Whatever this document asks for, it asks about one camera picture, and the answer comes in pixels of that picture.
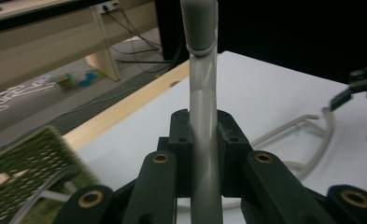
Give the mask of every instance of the bolt hole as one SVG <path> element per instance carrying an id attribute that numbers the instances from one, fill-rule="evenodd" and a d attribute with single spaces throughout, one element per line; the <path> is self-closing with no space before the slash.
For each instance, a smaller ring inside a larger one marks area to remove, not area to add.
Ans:
<path id="1" fill-rule="evenodd" d="M 255 159 L 259 162 L 262 162 L 262 163 L 270 163 L 273 161 L 273 158 L 271 158 L 270 156 L 266 155 L 266 154 L 256 154 L 255 155 Z"/>
<path id="2" fill-rule="evenodd" d="M 83 194 L 78 200 L 78 205 L 82 208 L 90 208 L 96 206 L 104 198 L 104 195 L 99 190 L 92 190 Z"/>
<path id="3" fill-rule="evenodd" d="M 89 194 L 84 197 L 84 202 L 86 203 L 93 203 L 98 199 L 98 195 L 96 194 Z"/>
<path id="4" fill-rule="evenodd" d="M 165 154 L 158 154 L 155 157 L 153 157 L 153 161 L 156 163 L 165 163 L 168 161 L 168 156 Z"/>
<path id="5" fill-rule="evenodd" d="M 359 191 L 343 190 L 341 197 L 348 203 L 361 208 L 367 208 L 367 197 Z"/>

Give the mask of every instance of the white table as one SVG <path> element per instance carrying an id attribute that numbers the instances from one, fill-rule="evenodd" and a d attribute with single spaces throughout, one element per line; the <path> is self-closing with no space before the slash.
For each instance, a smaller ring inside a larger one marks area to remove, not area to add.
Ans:
<path id="1" fill-rule="evenodd" d="M 321 107 L 345 88 L 341 83 L 234 53 L 219 55 L 218 109 L 233 115 L 249 141 L 301 115 L 321 116 Z M 158 138 L 168 136 L 170 115 L 188 107 L 186 78 L 100 135 L 78 155 L 105 185 L 118 189 L 137 177 L 145 156 L 156 150 Z M 365 95 L 356 95 L 334 115 L 336 129 L 329 148 L 303 184 L 323 195 L 332 185 L 348 184 L 367 190 Z M 293 128 L 282 139 L 259 149 L 269 150 L 282 160 L 305 161 L 321 141 L 308 130 Z M 225 211 L 225 223 L 245 223 L 240 214 L 240 209 Z M 178 221 L 189 223 L 189 215 L 179 214 Z"/>

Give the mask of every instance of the cable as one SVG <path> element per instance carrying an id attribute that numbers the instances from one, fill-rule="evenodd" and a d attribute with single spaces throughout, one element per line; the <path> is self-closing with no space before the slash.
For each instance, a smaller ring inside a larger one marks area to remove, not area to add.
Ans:
<path id="1" fill-rule="evenodd" d="M 179 38 L 179 44 L 177 45 L 177 49 L 176 49 L 176 52 L 174 54 L 174 57 L 172 58 L 172 61 L 169 64 L 168 71 L 171 71 L 173 68 L 175 68 L 178 65 L 179 57 L 180 57 L 181 52 L 182 52 L 182 45 L 183 45 L 183 41 L 182 41 L 181 38 Z"/>
<path id="2" fill-rule="evenodd" d="M 142 35 L 140 35 L 139 33 L 135 33 L 134 31 L 132 31 L 131 29 L 129 29 L 127 26 L 125 26 L 124 24 L 122 24 L 120 21 L 116 20 L 116 18 L 114 18 L 111 14 L 110 11 L 108 11 L 107 7 L 104 7 L 104 11 L 106 12 L 106 15 L 110 17 L 111 20 L 115 21 L 116 23 L 118 23 L 122 28 L 124 28 L 125 30 L 128 31 L 128 33 L 132 34 L 132 35 L 136 35 L 138 37 L 140 37 L 141 39 L 143 39 L 151 48 L 153 49 L 157 49 L 160 50 L 159 48 L 157 48 L 156 46 L 154 46 L 151 41 L 145 39 Z"/>
<path id="3" fill-rule="evenodd" d="M 114 61 L 118 62 L 118 63 L 170 63 L 168 61 L 159 61 L 159 62 L 155 62 L 155 61 L 124 61 L 124 60 L 119 60 L 119 59 L 115 59 Z"/>
<path id="4" fill-rule="evenodd" d="M 132 49 L 133 49 L 133 51 L 134 51 L 134 43 L 133 42 L 131 42 L 131 47 L 132 47 Z M 136 58 L 136 54 L 133 54 L 133 56 L 134 56 L 134 60 L 136 61 L 136 66 L 142 71 L 142 72 L 145 72 L 145 73 L 158 73 L 158 72 L 160 72 L 160 71 L 162 71 L 163 69 L 165 69 L 165 68 L 168 68 L 170 65 L 167 65 L 167 66 L 165 66 L 164 68 L 162 68 L 162 69 L 159 69 L 159 70 L 156 70 L 156 71 L 149 71 L 149 70 L 146 70 L 146 69 L 144 69 L 141 65 L 140 65 L 140 63 L 138 63 L 138 60 L 137 60 L 137 58 Z"/>
<path id="5" fill-rule="evenodd" d="M 129 25 L 131 25 L 131 27 L 133 28 L 133 30 L 139 34 L 139 32 L 136 30 L 136 28 L 134 28 L 134 25 L 131 23 L 130 19 L 128 19 L 127 17 L 127 14 L 125 14 L 125 10 L 124 8 L 122 7 L 121 8 L 121 13 L 122 13 L 122 16 L 125 18 L 125 20 L 128 22 Z M 148 42 L 150 42 L 151 44 L 154 44 L 154 45 L 158 45 L 158 46 L 161 46 L 161 44 L 158 44 L 158 43 L 154 43 L 152 41 L 149 41 L 148 39 L 145 39 L 143 36 L 141 35 L 138 35 L 140 38 L 142 38 L 143 40 L 147 40 Z"/>
<path id="6" fill-rule="evenodd" d="M 136 52 L 122 52 L 122 51 L 119 51 L 118 49 L 115 49 L 114 47 L 111 47 L 111 48 L 120 54 L 136 54 L 136 53 L 144 53 L 144 52 L 149 52 L 149 51 L 157 51 L 157 49 L 145 49 L 145 50 L 139 50 Z"/>

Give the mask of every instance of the gray pipe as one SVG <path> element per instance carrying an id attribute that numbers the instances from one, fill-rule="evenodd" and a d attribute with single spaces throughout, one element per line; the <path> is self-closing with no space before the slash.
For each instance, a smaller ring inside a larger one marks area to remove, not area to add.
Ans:
<path id="1" fill-rule="evenodd" d="M 216 0 L 181 0 L 184 32 L 188 51 L 205 56 L 216 46 Z"/>
<path id="2" fill-rule="evenodd" d="M 190 124 L 193 136 L 191 223 L 221 224 L 216 107 L 216 48 L 190 58 Z"/>

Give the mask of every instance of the plastic basket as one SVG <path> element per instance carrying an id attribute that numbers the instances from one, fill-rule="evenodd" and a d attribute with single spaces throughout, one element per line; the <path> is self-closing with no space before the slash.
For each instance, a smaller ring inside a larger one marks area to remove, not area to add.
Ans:
<path id="1" fill-rule="evenodd" d="M 8 223 L 52 175 L 69 165 L 78 173 L 65 177 L 49 190 L 69 194 L 64 183 L 71 181 L 80 189 L 98 181 L 50 126 L 44 127 L 0 154 L 0 223 Z M 64 204 L 40 199 L 21 223 L 52 223 Z"/>

